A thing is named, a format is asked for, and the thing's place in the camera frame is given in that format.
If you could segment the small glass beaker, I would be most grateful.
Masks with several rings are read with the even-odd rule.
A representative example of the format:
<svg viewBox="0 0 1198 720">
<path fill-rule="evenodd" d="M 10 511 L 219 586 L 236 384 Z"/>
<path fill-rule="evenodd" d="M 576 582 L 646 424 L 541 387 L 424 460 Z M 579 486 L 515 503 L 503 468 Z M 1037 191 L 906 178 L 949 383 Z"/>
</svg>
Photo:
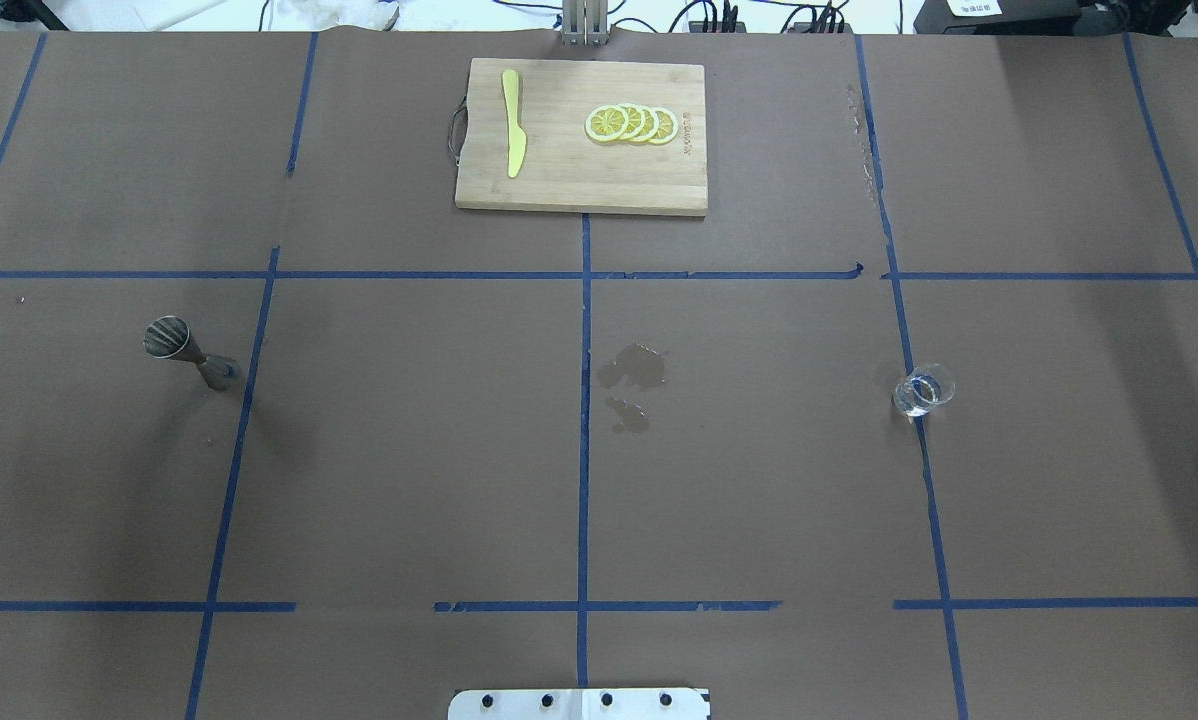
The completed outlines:
<svg viewBox="0 0 1198 720">
<path fill-rule="evenodd" d="M 946 405 L 957 393 L 957 379 L 940 363 L 915 367 L 893 388 L 893 407 L 907 418 L 920 418 Z"/>
</svg>

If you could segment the steel double jigger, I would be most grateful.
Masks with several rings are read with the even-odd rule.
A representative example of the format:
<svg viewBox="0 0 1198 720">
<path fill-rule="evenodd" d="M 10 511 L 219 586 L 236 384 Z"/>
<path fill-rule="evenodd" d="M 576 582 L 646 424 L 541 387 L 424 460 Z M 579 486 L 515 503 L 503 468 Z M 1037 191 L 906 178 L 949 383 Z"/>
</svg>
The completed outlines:
<svg viewBox="0 0 1198 720">
<path fill-rule="evenodd" d="M 210 389 L 226 391 L 241 377 L 237 361 L 202 352 L 183 317 L 165 315 L 147 325 L 143 333 L 145 352 L 156 359 L 173 359 L 196 368 Z"/>
</svg>

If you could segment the bamboo cutting board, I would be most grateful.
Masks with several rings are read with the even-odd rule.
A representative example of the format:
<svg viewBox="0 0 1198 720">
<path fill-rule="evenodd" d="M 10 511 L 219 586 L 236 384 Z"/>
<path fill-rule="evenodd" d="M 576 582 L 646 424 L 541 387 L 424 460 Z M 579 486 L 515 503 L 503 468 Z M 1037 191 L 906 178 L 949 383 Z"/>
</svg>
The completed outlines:
<svg viewBox="0 0 1198 720">
<path fill-rule="evenodd" d="M 507 126 L 500 73 L 521 75 L 527 152 L 506 176 Z M 459 151 L 459 208 L 704 217 L 709 208 L 707 85 L 696 63 L 474 58 Z M 599 105 L 667 108 L 678 135 L 649 143 L 593 143 L 583 123 Z"/>
</svg>

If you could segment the yellow plastic knife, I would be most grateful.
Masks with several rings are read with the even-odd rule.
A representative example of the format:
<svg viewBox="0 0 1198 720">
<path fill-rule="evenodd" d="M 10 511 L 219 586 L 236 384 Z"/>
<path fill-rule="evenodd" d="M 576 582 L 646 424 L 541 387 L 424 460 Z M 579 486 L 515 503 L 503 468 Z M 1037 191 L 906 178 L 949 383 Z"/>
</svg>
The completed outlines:
<svg viewBox="0 0 1198 720">
<path fill-rule="evenodd" d="M 518 179 L 527 152 L 527 133 L 521 126 L 522 81 L 518 69 L 503 69 L 500 73 L 500 86 L 503 92 L 507 126 L 506 176 Z"/>
</svg>

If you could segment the back lemon slice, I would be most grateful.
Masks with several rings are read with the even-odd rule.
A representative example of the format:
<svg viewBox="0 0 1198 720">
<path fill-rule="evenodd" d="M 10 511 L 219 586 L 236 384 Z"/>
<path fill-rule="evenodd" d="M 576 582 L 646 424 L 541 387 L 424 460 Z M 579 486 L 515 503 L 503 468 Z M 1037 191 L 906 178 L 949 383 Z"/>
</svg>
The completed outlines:
<svg viewBox="0 0 1198 720">
<path fill-rule="evenodd" d="M 657 123 L 653 135 L 648 138 L 645 143 L 649 145 L 662 146 L 671 143 L 674 137 L 680 132 L 680 119 L 668 110 L 667 108 L 649 108 L 651 114 L 654 115 Z"/>
</svg>

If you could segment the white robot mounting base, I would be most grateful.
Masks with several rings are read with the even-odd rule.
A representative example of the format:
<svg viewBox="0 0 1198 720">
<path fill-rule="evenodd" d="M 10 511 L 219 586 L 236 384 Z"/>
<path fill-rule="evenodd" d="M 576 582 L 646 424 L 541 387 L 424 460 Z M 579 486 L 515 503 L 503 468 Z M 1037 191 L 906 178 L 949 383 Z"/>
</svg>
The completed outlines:
<svg viewBox="0 0 1198 720">
<path fill-rule="evenodd" d="M 691 686 L 474 689 L 448 719 L 710 719 L 709 692 Z"/>
</svg>

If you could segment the aluminium frame post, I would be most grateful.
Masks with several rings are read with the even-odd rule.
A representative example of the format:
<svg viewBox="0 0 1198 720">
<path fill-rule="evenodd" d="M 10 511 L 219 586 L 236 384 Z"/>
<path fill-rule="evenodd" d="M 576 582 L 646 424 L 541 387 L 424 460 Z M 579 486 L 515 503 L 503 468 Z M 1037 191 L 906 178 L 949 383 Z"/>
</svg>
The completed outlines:
<svg viewBox="0 0 1198 720">
<path fill-rule="evenodd" d="M 611 38 L 609 1 L 562 0 L 559 32 L 563 46 L 607 46 Z"/>
</svg>

